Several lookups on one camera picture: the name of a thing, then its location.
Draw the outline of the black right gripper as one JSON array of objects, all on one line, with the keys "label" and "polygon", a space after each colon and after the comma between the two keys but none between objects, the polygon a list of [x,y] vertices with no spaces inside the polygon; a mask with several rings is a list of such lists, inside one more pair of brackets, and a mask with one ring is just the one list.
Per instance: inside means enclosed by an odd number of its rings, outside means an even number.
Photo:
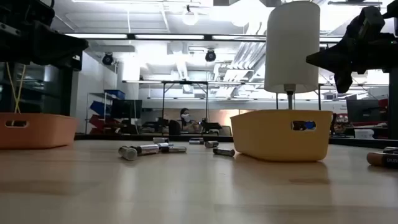
[{"label": "black right gripper", "polygon": [[337,44],[306,56],[306,62],[330,72],[338,72],[334,74],[338,93],[346,93],[353,82],[351,72],[339,72],[342,70],[341,55],[356,73],[398,67],[398,37],[381,31],[385,20],[392,18],[398,19],[398,6],[387,6],[385,13],[374,6],[362,8]]}]

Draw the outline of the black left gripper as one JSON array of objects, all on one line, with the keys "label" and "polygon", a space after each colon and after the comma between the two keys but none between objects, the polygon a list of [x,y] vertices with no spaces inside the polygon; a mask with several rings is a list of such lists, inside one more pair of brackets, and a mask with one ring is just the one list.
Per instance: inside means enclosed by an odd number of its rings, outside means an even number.
[{"label": "black left gripper", "polygon": [[0,0],[0,62],[82,69],[88,41],[49,26],[55,0]]}]

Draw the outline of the long ceiling light strip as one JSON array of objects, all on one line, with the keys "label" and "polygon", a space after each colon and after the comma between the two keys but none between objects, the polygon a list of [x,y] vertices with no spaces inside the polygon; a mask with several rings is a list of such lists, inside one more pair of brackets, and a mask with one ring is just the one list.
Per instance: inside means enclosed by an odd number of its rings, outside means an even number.
[{"label": "long ceiling light strip", "polygon": [[212,39],[227,42],[265,42],[267,37],[265,35],[213,35]]},{"label": "long ceiling light strip", "polygon": [[67,34],[81,39],[127,39],[127,34]]},{"label": "long ceiling light strip", "polygon": [[204,35],[178,35],[178,34],[136,34],[136,39],[149,40],[204,40]]}]

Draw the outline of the black computer monitor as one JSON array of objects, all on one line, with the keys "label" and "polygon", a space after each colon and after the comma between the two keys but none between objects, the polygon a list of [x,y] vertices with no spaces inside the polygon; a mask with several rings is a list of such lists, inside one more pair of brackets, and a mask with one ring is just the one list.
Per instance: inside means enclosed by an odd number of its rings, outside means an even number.
[{"label": "black computer monitor", "polygon": [[114,100],[111,107],[111,117],[139,119],[141,111],[142,100]]},{"label": "black computer monitor", "polygon": [[346,106],[351,123],[381,120],[378,100],[346,100]]}]

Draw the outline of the white shade table lamp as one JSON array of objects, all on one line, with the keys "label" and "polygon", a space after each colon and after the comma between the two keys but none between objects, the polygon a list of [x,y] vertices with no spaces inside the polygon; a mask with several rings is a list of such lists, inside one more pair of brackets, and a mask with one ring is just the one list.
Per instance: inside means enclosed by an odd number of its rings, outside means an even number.
[{"label": "white shade table lamp", "polygon": [[318,68],[306,62],[320,50],[320,6],[292,1],[277,6],[267,21],[264,89],[285,93],[288,109],[293,95],[318,88]]}]

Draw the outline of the white box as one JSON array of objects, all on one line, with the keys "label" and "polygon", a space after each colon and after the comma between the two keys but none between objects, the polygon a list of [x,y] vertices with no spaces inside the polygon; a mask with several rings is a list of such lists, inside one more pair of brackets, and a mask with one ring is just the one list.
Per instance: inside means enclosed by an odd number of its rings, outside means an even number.
[{"label": "white box", "polygon": [[355,129],[354,137],[356,139],[374,139],[374,131],[372,129]]}]

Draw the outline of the blue storage bin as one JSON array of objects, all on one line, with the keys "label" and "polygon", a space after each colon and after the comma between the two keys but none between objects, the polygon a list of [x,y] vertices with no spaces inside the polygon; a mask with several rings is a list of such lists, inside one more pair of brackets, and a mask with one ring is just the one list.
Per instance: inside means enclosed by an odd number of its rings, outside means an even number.
[{"label": "blue storage bin", "polygon": [[104,90],[107,95],[110,95],[113,98],[117,98],[119,100],[125,99],[125,93],[121,90]]},{"label": "blue storage bin", "polygon": [[100,116],[110,115],[111,106],[100,101],[93,101],[90,109]]}]

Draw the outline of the red storage bin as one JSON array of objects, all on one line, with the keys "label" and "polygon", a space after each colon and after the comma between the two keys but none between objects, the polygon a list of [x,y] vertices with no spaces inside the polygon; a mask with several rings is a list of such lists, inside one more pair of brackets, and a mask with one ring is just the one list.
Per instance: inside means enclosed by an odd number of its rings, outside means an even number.
[{"label": "red storage bin", "polygon": [[105,125],[103,117],[97,114],[93,114],[88,122],[97,129],[103,129]]}]

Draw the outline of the orange plastic bin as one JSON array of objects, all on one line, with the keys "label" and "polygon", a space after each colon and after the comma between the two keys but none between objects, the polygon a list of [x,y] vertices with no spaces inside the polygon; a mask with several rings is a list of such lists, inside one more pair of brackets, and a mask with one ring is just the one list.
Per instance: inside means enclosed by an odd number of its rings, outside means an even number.
[{"label": "orange plastic bin", "polygon": [[74,142],[74,117],[45,113],[0,113],[0,150],[49,149]]}]

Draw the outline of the yellow plastic bin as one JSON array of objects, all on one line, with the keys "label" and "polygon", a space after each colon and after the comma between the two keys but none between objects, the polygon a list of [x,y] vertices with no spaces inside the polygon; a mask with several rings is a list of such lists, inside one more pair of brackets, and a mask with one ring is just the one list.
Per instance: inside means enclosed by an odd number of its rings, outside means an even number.
[{"label": "yellow plastic bin", "polygon": [[333,113],[256,110],[231,117],[235,150],[273,162],[316,162],[328,152]]}]

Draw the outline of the round white pendant lamp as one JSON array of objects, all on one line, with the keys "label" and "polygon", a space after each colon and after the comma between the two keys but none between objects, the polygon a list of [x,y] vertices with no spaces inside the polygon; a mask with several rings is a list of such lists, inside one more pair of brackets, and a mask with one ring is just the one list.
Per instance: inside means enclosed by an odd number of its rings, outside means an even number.
[{"label": "round white pendant lamp", "polygon": [[198,22],[198,13],[195,11],[184,11],[182,13],[182,22],[188,26],[194,26]]}]

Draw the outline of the black office chair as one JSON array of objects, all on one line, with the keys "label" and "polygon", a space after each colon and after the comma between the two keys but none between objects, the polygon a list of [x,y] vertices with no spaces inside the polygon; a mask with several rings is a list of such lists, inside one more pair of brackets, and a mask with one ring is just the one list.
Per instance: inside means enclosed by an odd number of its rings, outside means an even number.
[{"label": "black office chair", "polygon": [[181,135],[181,125],[178,121],[172,119],[169,121],[169,134],[171,136]]}]

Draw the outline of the person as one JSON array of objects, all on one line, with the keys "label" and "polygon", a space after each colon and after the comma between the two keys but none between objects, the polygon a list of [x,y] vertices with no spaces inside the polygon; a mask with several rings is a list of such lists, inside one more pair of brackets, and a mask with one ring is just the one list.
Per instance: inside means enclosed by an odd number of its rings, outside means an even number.
[{"label": "person", "polygon": [[182,130],[188,133],[199,133],[200,124],[192,119],[188,108],[180,110],[180,119],[182,123]]}]

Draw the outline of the black metal workstation frame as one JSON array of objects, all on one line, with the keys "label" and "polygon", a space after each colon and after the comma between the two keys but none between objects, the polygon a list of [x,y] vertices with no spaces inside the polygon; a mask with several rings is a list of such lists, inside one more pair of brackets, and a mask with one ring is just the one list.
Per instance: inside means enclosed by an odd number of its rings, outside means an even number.
[{"label": "black metal workstation frame", "polygon": [[192,80],[164,80],[161,81],[162,84],[162,121],[161,121],[161,135],[165,136],[164,131],[164,115],[165,115],[165,94],[168,92],[168,88],[166,85],[170,84],[170,87],[173,87],[175,84],[179,85],[196,85],[205,93],[205,120],[208,119],[208,92],[209,92],[209,83],[207,81],[192,81]]}]

